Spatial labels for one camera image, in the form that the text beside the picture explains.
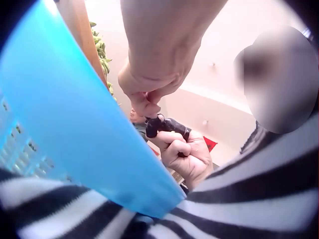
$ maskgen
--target white wall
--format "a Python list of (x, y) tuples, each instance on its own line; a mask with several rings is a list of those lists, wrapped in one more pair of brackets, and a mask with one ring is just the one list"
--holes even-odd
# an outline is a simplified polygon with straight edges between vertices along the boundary
[[(130, 101), (117, 83), (128, 44), (119, 0), (86, 0), (89, 19), (106, 43), (111, 71), (108, 81), (121, 108), (129, 114)], [(302, 31), (298, 17), (278, 0), (229, 0), (205, 33), (194, 65), (184, 84), (164, 97), (162, 113), (218, 142), (211, 155), (222, 165), (236, 155), (255, 127), (233, 61), (268, 28), (291, 25)], [(209, 120), (206, 127), (203, 120)]]

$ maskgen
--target black rubber tool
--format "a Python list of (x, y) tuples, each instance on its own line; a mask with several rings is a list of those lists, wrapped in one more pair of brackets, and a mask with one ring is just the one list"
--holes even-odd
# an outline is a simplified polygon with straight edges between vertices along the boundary
[[(152, 119), (152, 118), (146, 118), (146, 119), (147, 119), (146, 136), (148, 138), (150, 139), (155, 138), (157, 136), (158, 131), (167, 131), (167, 132), (174, 131), (176, 133), (180, 133), (187, 142), (191, 129), (178, 123), (176, 120), (171, 118), (165, 118), (164, 115), (162, 114), (158, 114), (158, 117), (155, 119)], [(178, 153), (178, 156), (185, 157), (183, 153)]]

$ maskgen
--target green shirt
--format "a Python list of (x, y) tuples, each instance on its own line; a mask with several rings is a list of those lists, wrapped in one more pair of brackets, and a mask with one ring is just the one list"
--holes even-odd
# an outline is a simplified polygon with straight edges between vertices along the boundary
[(146, 123), (133, 123), (136, 130), (139, 132), (139, 134), (143, 137), (145, 142), (148, 140), (146, 139)]

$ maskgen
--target hand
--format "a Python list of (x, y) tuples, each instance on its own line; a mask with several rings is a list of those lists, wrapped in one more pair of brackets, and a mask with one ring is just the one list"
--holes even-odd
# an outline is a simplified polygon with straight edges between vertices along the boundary
[[(160, 131), (149, 140), (159, 147), (163, 164), (178, 172), (190, 191), (212, 172), (211, 156), (200, 133), (192, 130), (186, 142), (179, 133)], [(186, 157), (179, 157), (179, 152)]]
[(179, 67), (179, 70), (182, 72), (165, 74), (166, 71), (171, 70), (169, 67), (166, 67), (165, 69), (157, 68), (149, 74), (152, 77), (158, 76), (158, 79), (145, 76), (146, 73), (144, 71), (138, 70), (137, 67), (132, 67), (129, 61), (126, 62), (118, 74), (118, 83), (123, 92), (131, 100), (132, 107), (138, 115), (150, 118), (157, 117), (157, 113), (160, 111), (157, 103), (163, 96), (174, 93), (180, 87), (191, 69), (195, 54), (189, 59), (190, 62), (186, 60), (179, 61), (176, 67)]

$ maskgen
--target red paper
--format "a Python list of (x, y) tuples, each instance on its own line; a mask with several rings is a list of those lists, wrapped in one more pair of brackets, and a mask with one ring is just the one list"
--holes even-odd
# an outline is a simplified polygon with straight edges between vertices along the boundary
[(156, 152), (151, 146), (150, 146), (150, 148), (153, 150), (153, 152), (155, 153), (155, 155), (156, 156), (158, 156), (159, 155), (159, 153), (158, 152)]
[(207, 147), (208, 147), (209, 152), (212, 151), (212, 149), (215, 147), (215, 145), (216, 145), (217, 143), (214, 142), (214, 141), (212, 141), (212, 140), (210, 140), (210, 139), (208, 139), (208, 138), (206, 138), (206, 137), (204, 137), (204, 140), (205, 140), (205, 142), (206, 142), (206, 144), (207, 144)]

